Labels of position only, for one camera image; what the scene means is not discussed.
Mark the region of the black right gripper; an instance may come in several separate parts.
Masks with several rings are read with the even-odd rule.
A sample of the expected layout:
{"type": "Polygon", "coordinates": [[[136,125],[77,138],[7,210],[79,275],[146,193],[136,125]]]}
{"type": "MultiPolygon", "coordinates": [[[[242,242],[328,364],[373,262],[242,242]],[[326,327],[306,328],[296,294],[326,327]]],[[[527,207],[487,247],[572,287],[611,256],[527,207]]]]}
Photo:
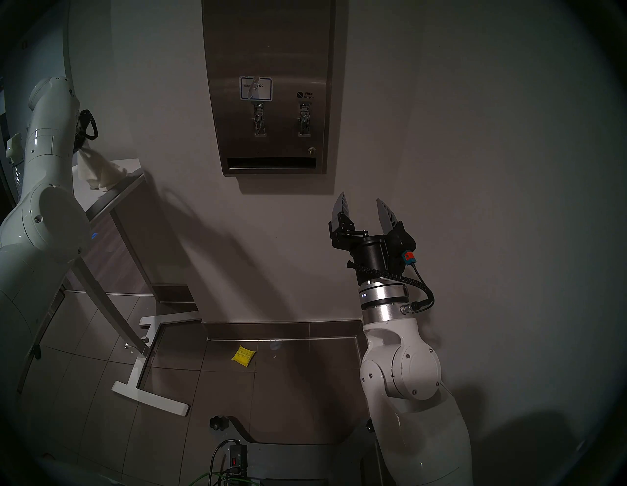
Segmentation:
{"type": "Polygon", "coordinates": [[[416,285],[415,279],[403,276],[407,266],[404,254],[416,250],[416,241],[382,199],[377,198],[376,204],[383,234],[370,236],[366,231],[355,230],[346,195],[341,192],[329,222],[332,246],[350,254],[352,261],[347,262],[347,267],[355,270],[358,285],[381,278],[416,285]]]}

